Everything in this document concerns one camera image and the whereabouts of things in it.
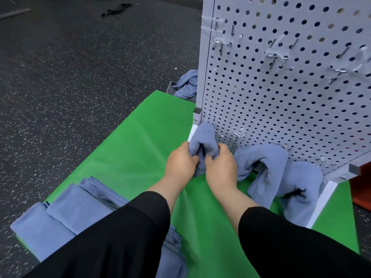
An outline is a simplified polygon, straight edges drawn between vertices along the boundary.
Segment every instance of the white pegboard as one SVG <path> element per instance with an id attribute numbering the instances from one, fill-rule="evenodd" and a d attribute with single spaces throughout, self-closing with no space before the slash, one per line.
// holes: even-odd
<path id="1" fill-rule="evenodd" d="M 215 119 L 231 150 L 243 127 L 242 145 L 287 144 L 293 160 L 324 156 L 328 173 L 371 151 L 370 35 L 371 0 L 205 0 L 202 119 Z M 222 55 L 215 38 L 231 43 Z M 270 69 L 273 54 L 288 59 Z"/>

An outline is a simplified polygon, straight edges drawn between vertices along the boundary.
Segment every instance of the finger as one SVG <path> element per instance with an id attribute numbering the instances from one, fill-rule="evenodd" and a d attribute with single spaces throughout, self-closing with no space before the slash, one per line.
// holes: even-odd
<path id="1" fill-rule="evenodd" d="M 229 148 L 224 143 L 218 144 L 218 148 L 220 149 L 219 154 L 229 153 Z"/>
<path id="2" fill-rule="evenodd" d="M 211 157 L 211 155 L 206 154 L 206 157 L 205 157 L 205 164 L 206 164 L 206 166 L 211 165 L 211 163 L 212 163 L 213 161 L 214 161 L 214 160 L 213 160 L 213 158 Z"/>
<path id="3" fill-rule="evenodd" d="M 197 165 L 198 162 L 200 161 L 200 159 L 198 158 L 197 155 L 192 156 L 191 159 L 192 159 L 192 162 L 193 162 L 195 165 Z"/>
<path id="4" fill-rule="evenodd" d="M 188 150 L 188 145 L 189 145 L 189 142 L 183 142 L 180 147 L 181 148 L 187 148 L 187 150 Z"/>

